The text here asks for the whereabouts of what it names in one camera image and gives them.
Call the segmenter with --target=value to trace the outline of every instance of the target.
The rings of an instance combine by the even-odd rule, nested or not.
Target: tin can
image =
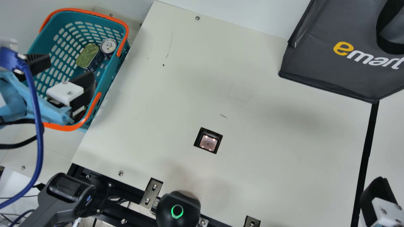
[[[101,44],[100,44],[100,49],[101,52],[109,59],[111,60],[112,55],[114,54],[116,50],[117,44],[115,39],[104,39]]]
[[[76,64],[85,70],[95,72],[102,58],[100,47],[97,44],[89,43],[78,56]]]

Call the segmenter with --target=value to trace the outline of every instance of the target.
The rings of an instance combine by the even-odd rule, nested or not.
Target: green can
[[[76,64],[85,70],[94,72],[102,58],[103,54],[100,51],[100,47],[97,44],[89,43],[78,56]]]

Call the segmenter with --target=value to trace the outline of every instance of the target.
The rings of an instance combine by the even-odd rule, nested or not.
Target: black bag handle
[[[404,54],[404,44],[388,41],[381,36],[383,29],[393,20],[404,7],[404,0],[387,0],[380,12],[376,23],[377,45],[386,53],[392,55]]]

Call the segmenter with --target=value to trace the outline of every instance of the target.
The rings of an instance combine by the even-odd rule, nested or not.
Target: green light ring
[[[181,207],[181,214],[179,214],[179,215],[175,215],[174,214],[174,208],[176,207],[176,206],[179,206],[179,207]],[[172,208],[171,208],[171,216],[174,218],[174,219],[179,219],[182,215],[184,214],[184,208],[181,206],[181,205],[174,205]]]

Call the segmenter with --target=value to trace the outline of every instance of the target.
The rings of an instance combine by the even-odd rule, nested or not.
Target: emart logo
[[[392,69],[399,69],[399,66],[404,62],[403,58],[388,59],[386,57],[374,57],[373,55],[366,54],[362,51],[355,50],[355,48],[347,42],[339,42],[334,46],[334,52],[341,56],[346,56],[348,59],[354,58],[354,61],[363,64],[387,67],[391,66]]]

